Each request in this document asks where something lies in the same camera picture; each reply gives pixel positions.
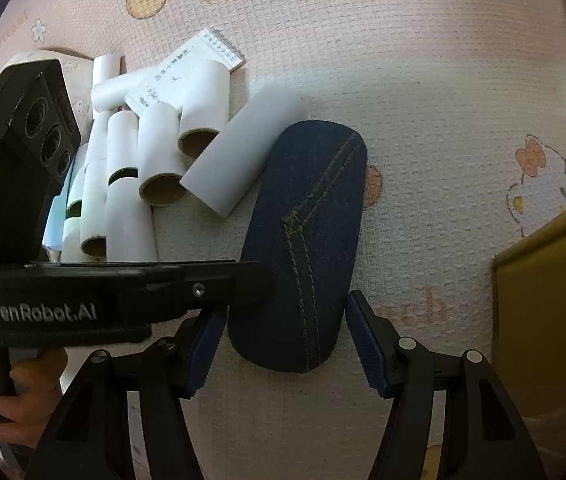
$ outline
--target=fabric mat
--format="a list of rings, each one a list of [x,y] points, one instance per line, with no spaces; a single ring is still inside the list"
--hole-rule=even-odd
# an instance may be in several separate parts
[[[566,0],[11,0],[0,68],[45,48],[124,54],[133,70],[205,26],[246,58],[232,113],[278,82],[312,118],[365,139],[352,288],[432,350],[489,356],[492,257],[566,208]],[[256,187],[226,221],[192,196],[155,209],[160,259],[238,258],[255,197]],[[205,388],[183,406],[214,480],[366,478],[390,409],[346,327],[304,375],[247,362],[225,335]]]

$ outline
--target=white plastic tube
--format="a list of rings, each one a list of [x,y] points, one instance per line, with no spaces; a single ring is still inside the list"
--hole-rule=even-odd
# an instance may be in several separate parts
[[[136,177],[124,176],[108,187],[106,207],[108,262],[156,262],[152,209],[138,194]]]
[[[230,71],[218,61],[202,61],[188,77],[178,148],[197,158],[229,120]]]
[[[181,185],[226,217],[265,167],[280,134],[306,118],[307,110],[294,92],[263,88],[218,133]]]
[[[176,147],[178,112],[167,103],[154,103],[138,121],[138,180],[141,198],[152,205],[169,205],[186,190],[180,179],[188,170]]]
[[[130,110],[115,113],[108,123],[108,184],[121,176],[138,175],[137,153],[136,114]]]
[[[80,210],[80,250],[95,258],[105,257],[105,204],[108,197],[106,162],[94,160],[85,168]]]
[[[92,124],[90,142],[85,153],[85,167],[95,160],[106,160],[108,158],[108,121],[114,114],[112,110],[99,113]]]
[[[63,224],[61,262],[73,264],[96,262],[96,258],[87,256],[80,250],[80,218],[67,218]]]
[[[85,156],[87,155],[87,145],[79,147],[74,158],[74,169],[72,170],[72,183],[70,193],[67,197],[66,214],[69,217],[80,216],[82,204],[82,190],[85,184]]]
[[[92,107],[97,112],[118,108],[125,104],[125,95],[152,72],[153,66],[141,68],[98,83],[92,89]]]
[[[92,89],[99,83],[117,77],[121,73],[121,57],[115,54],[107,54],[106,56],[98,56],[94,58],[92,71]],[[92,106],[92,118],[100,112]]]

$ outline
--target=finger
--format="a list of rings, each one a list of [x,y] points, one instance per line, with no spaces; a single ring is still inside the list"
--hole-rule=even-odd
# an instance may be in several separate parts
[[[36,447],[45,430],[47,421],[25,426],[16,422],[0,424],[0,439],[9,444],[21,444],[22,446]]]
[[[53,390],[67,366],[65,348],[50,348],[36,359],[16,363],[10,372],[12,380],[34,390]]]
[[[29,390],[16,397],[0,397],[0,414],[9,420],[30,426],[48,419],[61,400],[61,389],[48,392]]]

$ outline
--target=cardboard tube end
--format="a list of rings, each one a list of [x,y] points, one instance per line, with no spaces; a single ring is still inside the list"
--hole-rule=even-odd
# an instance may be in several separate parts
[[[87,256],[94,258],[104,258],[106,254],[105,237],[95,236],[88,238],[80,244],[80,250]]]
[[[139,195],[150,205],[166,206],[184,197],[187,190],[180,184],[177,174],[158,174],[141,184]]]
[[[82,200],[76,200],[67,206],[67,218],[78,218],[82,210]]]
[[[217,134],[218,130],[211,128],[192,128],[178,138],[178,148],[188,157],[198,158]]]

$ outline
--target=paper label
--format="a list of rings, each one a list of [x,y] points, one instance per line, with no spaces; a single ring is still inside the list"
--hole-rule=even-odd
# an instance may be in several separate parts
[[[182,110],[186,81],[191,70],[201,61],[213,60],[223,63],[230,72],[240,65],[242,59],[208,28],[204,28],[187,40],[143,81],[125,96],[125,102],[140,116],[143,110],[158,101]]]

